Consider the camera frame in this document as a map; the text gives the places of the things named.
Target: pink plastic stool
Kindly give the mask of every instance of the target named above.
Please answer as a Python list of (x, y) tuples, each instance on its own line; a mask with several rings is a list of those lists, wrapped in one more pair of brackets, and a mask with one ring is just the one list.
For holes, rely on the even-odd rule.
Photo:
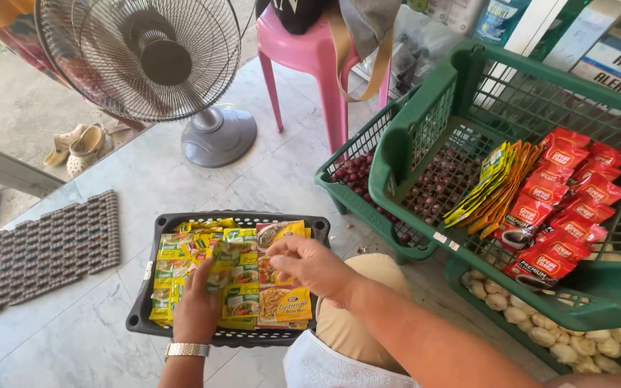
[[(317, 80), (322, 100), (322, 114), (327, 129), (330, 153), (335, 153), (349, 136), (348, 104), (337, 87), (337, 64), (335, 46), (332, 42), (327, 19), (321, 17), (304, 35), (293, 35), (282, 27), (280, 19), (269, 5), (257, 20), (258, 57), (263, 67), (263, 76), (267, 85), (272, 110), (277, 120), (277, 132), (284, 130), (281, 123), (280, 102), (277, 101), (275, 75), (270, 59), (278, 64), (311, 74)], [(358, 53), (351, 48), (344, 69), (341, 71), (341, 84), (344, 90), (349, 83), (349, 71), (359, 62)], [(380, 108), (387, 104), (389, 76), (380, 86)]]

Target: green plastic basket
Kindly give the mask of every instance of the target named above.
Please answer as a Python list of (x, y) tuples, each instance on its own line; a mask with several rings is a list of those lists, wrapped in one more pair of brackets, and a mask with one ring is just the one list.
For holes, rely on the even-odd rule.
[[(562, 279), (556, 295), (535, 294), (495, 267), (509, 263), (513, 255), (494, 249), (492, 239), (481, 241), (464, 228), (445, 228), (441, 216), (429, 225), (426, 216), (409, 210), (413, 203), (406, 199), (444, 146), (473, 162), (503, 141), (536, 143), (563, 126), (621, 148), (621, 114), (612, 114), (616, 110), (621, 111), (620, 93), (503, 49), (466, 42), (385, 130), (371, 166), (369, 193), (381, 207), (561, 326), (577, 331), (621, 327), (621, 262), (584, 260)], [(436, 173), (436, 180), (441, 177)], [(621, 186), (621, 176), (616, 184)], [(455, 189), (463, 195), (465, 186)], [(444, 206), (449, 199), (437, 203)], [(621, 255), (621, 200), (613, 207), (616, 215), (602, 225), (615, 249), (610, 253)], [(605, 253), (600, 251), (598, 259)], [(489, 255), (496, 259), (492, 264), (481, 259)]]
[[(500, 329), (505, 330), (512, 338), (517, 340), (523, 347), (527, 348), (531, 353), (538, 357), (542, 362), (545, 362), (558, 374), (570, 374), (572, 370), (569, 366), (560, 364), (555, 357), (552, 357), (548, 352), (548, 349), (543, 348), (539, 344), (532, 341), (528, 334), (523, 332), (517, 325), (507, 322), (505, 316), (495, 310), (488, 307), (485, 302), (477, 299), (471, 295), (469, 290), (466, 289), (460, 283), (460, 278), (464, 273), (470, 269), (470, 266), (461, 260), (448, 260), (444, 265), (445, 278), (449, 283), (449, 287), (464, 298), (467, 302), (472, 304), (478, 311), (487, 316), (493, 321)], [(617, 363), (621, 365), (621, 357), (616, 359)]]
[[(415, 229), (403, 222), (393, 224), (385, 216), (378, 213), (369, 203), (349, 187), (341, 183), (332, 183), (330, 176), (344, 165), (344, 160), (352, 159), (362, 154), (374, 152), (381, 134), (387, 124), (399, 111), (409, 104), (410, 98), (418, 91), (418, 87), (411, 90), (398, 100), (392, 100), (380, 110), (366, 126), (349, 139), (322, 167), (315, 173), (315, 184), (322, 186), (332, 197), (332, 201), (341, 215), (351, 210), (358, 218), (371, 226), (376, 234), (382, 237), (397, 251), (397, 263), (403, 264), (408, 260), (425, 260), (436, 250), (437, 245), (424, 238)], [(408, 244), (400, 242), (400, 236), (410, 234)]]

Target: metal watch strap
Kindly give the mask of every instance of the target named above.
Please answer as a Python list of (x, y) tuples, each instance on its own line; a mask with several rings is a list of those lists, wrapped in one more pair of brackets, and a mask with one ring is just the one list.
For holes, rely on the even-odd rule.
[(165, 361), (171, 356), (202, 356), (210, 355), (210, 345), (202, 344), (185, 344), (179, 342), (171, 342), (167, 346), (167, 352), (164, 354)]

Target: white marble floor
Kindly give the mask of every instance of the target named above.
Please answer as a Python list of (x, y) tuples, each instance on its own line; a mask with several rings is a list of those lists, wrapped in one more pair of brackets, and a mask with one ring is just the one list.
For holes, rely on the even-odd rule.
[[(313, 173), (328, 159), (315, 82), (277, 66), (285, 131), (277, 134), (259, 62), (244, 66), (222, 102), (250, 110), (259, 127), (253, 150), (217, 170), (181, 154), (178, 124), (160, 124), (40, 201), (5, 228), (82, 202), (108, 189), (119, 194), (121, 265), (0, 313), (0, 387), (153, 387), (166, 338), (130, 333), (124, 321), (151, 254), (152, 225), (162, 213), (248, 209), (324, 216), (332, 250), (343, 258), (358, 246), (390, 253), (370, 228), (341, 216)], [(350, 78), (350, 87), (364, 82)], [(350, 106), (350, 130), (377, 111), (377, 98)], [(536, 375), (547, 366), (450, 290), (442, 255), (403, 267), (416, 301), (481, 338)], [(215, 348), (207, 359), (209, 387), (281, 387), (286, 348)]]

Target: doormat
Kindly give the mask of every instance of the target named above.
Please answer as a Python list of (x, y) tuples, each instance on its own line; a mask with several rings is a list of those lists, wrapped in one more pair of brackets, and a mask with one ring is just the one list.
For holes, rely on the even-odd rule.
[(0, 310), (116, 266), (114, 190), (0, 231)]

